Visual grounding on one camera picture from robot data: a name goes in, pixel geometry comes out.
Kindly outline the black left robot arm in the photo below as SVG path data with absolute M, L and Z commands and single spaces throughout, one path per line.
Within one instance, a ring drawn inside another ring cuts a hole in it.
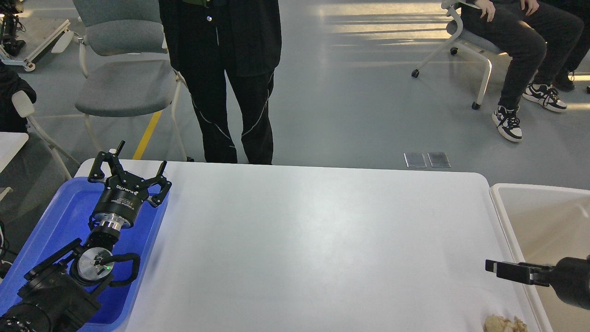
M 57 191 L 1 284 L 3 332 L 112 332 L 129 316 L 171 182 L 166 161 L 126 171 L 122 147 Z

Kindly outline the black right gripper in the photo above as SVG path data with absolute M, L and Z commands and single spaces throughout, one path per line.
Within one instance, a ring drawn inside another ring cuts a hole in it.
M 590 309 L 589 259 L 562 258 L 554 267 L 533 263 L 485 261 L 485 270 L 496 277 L 525 285 L 552 286 L 564 303 Z

